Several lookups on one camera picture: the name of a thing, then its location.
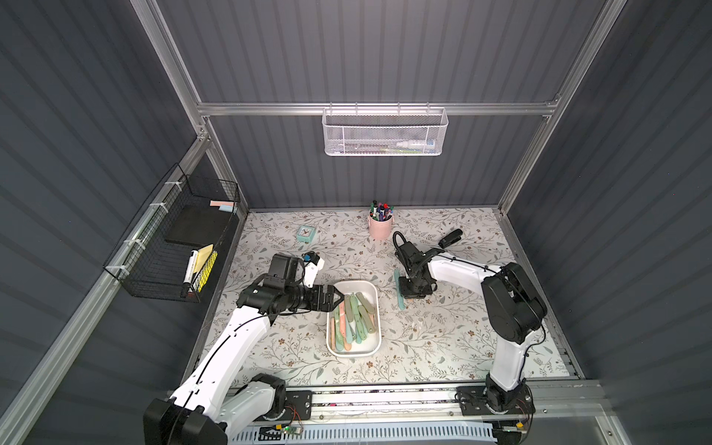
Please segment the teal fruit knife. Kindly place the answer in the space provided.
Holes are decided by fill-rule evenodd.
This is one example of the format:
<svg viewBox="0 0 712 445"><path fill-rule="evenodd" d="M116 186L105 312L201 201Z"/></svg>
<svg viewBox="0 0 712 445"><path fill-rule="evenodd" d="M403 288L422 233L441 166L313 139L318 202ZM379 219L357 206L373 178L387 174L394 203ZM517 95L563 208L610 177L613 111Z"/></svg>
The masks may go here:
<svg viewBox="0 0 712 445"><path fill-rule="evenodd" d="M396 298L397 298L397 302L398 302L398 307L401 311L405 311L406 305L405 305L404 297L402 295L401 278L402 277L400 274L400 270L395 269L394 274L393 274L393 281L394 281L394 285L395 285L395 289L396 289Z"/></svg>

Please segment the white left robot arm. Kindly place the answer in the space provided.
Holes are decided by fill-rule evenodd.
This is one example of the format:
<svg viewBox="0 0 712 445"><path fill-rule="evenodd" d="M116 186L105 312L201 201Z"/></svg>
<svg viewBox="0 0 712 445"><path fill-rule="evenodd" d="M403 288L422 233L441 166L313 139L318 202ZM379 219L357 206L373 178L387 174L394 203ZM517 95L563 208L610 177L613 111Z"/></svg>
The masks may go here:
<svg viewBox="0 0 712 445"><path fill-rule="evenodd" d="M187 380L146 408L144 442L226 444L262 416L278 419L286 407L285 381L259 374L229 398L238 372L277 318L331 313L344 299L333 285L305 287L294 279L258 276L241 291L228 325Z"/></svg>

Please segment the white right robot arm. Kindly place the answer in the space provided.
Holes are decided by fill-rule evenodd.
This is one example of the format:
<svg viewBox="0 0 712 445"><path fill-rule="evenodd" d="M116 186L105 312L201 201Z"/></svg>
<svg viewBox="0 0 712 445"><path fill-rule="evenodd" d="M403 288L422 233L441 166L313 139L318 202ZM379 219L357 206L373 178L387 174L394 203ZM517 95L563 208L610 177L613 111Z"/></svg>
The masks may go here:
<svg viewBox="0 0 712 445"><path fill-rule="evenodd" d="M493 413L507 413L528 397L523 371L528 351L536 345L548 313L543 299L525 270L517 263L504 266L472 263L434 248L398 253L406 275L398 282L402 298L424 298L439 282L471 291L481 290L489 323L498 336L484 398Z"/></svg>

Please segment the white oval storage box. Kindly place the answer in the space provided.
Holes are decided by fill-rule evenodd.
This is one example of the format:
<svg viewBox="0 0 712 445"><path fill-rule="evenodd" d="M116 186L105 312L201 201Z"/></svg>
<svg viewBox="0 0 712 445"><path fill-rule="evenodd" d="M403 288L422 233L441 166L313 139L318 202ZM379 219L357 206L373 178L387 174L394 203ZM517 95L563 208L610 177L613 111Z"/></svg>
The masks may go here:
<svg viewBox="0 0 712 445"><path fill-rule="evenodd" d="M367 281L350 280L335 284L344 300L327 316L326 346L339 358L374 355L382 343L378 290Z"/></svg>

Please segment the black stapler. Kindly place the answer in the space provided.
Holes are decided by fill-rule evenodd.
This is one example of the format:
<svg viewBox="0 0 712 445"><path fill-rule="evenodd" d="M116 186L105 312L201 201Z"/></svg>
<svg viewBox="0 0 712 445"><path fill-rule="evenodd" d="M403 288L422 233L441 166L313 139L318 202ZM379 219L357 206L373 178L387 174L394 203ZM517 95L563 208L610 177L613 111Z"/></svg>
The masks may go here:
<svg viewBox="0 0 712 445"><path fill-rule="evenodd" d="M462 229L454 229L454 231L448 233L439 241L439 247L442 250L445 250L445 248L449 248L449 246L452 246L453 244L459 242L462 239L463 233L464 232Z"/></svg>

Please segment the pink pen cup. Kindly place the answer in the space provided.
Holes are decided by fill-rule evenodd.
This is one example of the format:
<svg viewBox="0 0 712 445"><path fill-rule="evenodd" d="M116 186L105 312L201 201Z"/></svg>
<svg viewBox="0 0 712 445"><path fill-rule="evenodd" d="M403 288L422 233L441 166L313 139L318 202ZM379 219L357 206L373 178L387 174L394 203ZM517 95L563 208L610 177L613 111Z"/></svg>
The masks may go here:
<svg viewBox="0 0 712 445"><path fill-rule="evenodd" d="M391 237L393 230L393 217L385 221L377 221L373 218L368 219L369 235L374 240L388 240Z"/></svg>

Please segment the yellow highlighter pack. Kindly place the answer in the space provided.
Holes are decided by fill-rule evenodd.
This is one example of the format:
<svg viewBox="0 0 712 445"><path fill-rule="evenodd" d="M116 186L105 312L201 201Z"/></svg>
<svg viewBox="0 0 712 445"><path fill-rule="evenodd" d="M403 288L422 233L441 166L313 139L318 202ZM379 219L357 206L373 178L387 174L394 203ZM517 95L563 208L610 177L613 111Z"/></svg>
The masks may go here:
<svg viewBox="0 0 712 445"><path fill-rule="evenodd" d="M196 275L193 281L194 291L196 291L197 294L200 294L202 289L208 283L217 258L218 252L217 250L215 250L215 248L211 250L210 254L207 254L207 248L202 248L198 252L197 265L199 265L200 268L198 268L198 270L196 271Z"/></svg>

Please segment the black notebook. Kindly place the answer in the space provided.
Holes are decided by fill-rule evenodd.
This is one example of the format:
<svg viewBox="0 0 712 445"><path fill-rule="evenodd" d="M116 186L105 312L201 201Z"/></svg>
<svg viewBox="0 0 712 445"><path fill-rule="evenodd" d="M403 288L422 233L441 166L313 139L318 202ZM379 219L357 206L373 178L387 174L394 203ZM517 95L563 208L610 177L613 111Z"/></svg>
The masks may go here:
<svg viewBox="0 0 712 445"><path fill-rule="evenodd" d="M170 225L166 242L195 248L216 243L233 214L216 207L186 206Z"/></svg>

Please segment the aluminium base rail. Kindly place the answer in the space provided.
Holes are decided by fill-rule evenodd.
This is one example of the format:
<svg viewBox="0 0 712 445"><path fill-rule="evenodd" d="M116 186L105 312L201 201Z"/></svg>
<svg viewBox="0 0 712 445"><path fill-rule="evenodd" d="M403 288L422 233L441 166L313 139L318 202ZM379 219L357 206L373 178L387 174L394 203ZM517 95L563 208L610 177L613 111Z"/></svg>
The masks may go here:
<svg viewBox="0 0 712 445"><path fill-rule="evenodd" d="M304 424L460 420L455 399L464 382L307 387ZM599 417L614 411L596 380L532 379L528 382L535 420Z"/></svg>

